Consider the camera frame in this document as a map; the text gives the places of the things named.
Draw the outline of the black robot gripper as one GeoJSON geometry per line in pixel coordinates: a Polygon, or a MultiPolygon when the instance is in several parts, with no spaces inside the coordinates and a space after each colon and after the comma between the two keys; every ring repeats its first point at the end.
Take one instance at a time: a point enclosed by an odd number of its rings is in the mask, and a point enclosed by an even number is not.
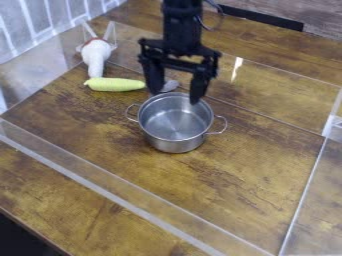
{"type": "Polygon", "coordinates": [[[156,95],[164,86],[164,69],[192,73],[190,103],[196,104],[206,95],[208,74],[218,73],[220,52],[202,44],[203,2],[222,12],[212,0],[163,0],[163,37],[139,40],[139,62],[150,93],[156,95]]]}

